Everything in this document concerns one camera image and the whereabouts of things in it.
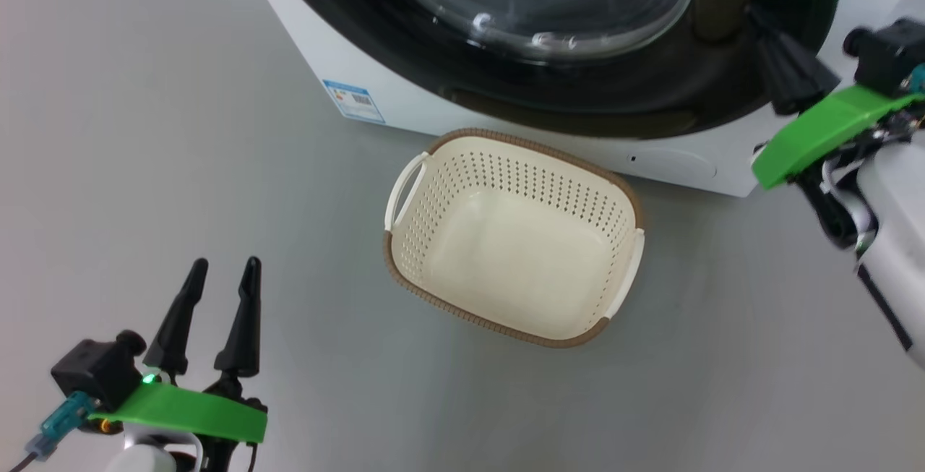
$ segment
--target basket handle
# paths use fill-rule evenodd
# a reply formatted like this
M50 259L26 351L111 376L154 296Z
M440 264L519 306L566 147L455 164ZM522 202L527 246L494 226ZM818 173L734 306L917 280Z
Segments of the basket handle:
M410 190L408 197L402 204L402 209L400 210L399 215L396 217L395 210L399 205L399 198L402 197L402 192L404 192L405 187L408 185L410 175L412 175L412 173L414 173L414 171L416 171L419 166L423 166L429 157L429 153L420 153L420 155L417 155L414 157L414 159L410 160L402 173L400 173L399 178L395 182L395 186L392 187L392 193L389 196L389 203L386 205L386 231L392 231L392 228L395 227L395 224L402 220L405 210L408 207L408 203L414 197L414 192L417 191L417 186L423 178L423 173L425 173L427 169L426 166L424 166L421 169L421 172L418 173L417 179L414 180L414 187Z
M627 274L624 275L624 281L620 283L620 288L617 290L614 301L612 301L611 306L607 308L607 313L604 314L604 317L612 318L617 314L617 310L620 309L620 306L624 305L624 301L627 300L627 294L630 292L630 287L635 280L635 274L639 271L639 261L642 260L642 252L643 248L645 248L644 229L635 229L633 236L635 237L633 242L633 254L630 256Z

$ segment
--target washing machine door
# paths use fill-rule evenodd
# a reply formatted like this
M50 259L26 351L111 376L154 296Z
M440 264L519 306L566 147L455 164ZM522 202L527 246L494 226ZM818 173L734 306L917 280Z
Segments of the washing machine door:
M576 135L665 138L767 103L744 7L818 51L838 0L304 0L460 106Z

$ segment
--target front-loading washing machine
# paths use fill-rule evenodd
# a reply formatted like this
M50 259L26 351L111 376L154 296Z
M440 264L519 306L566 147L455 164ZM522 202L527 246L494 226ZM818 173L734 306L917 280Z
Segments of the front-loading washing machine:
M744 7L850 83L842 52L901 0L269 0L344 116L440 135L475 126L611 170L729 195L787 122Z

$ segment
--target laundry basket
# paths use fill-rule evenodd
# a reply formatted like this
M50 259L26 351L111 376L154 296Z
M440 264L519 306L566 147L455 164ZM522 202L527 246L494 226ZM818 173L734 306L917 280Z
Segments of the laundry basket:
M399 176L384 255L395 280L440 309L529 343L574 347L620 309L644 242L637 198L614 173L464 129Z

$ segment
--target green mount plate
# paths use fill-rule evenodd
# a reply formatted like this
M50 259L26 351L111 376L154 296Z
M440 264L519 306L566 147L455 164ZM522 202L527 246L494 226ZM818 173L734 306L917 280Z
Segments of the green mount plate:
M879 119L911 103L925 100L913 94L893 100L862 86L833 93L777 133L752 164L764 189L787 182Z
M138 423L234 442L262 443L267 432L267 413L227 398L165 383L142 383L115 413L95 413L90 418Z

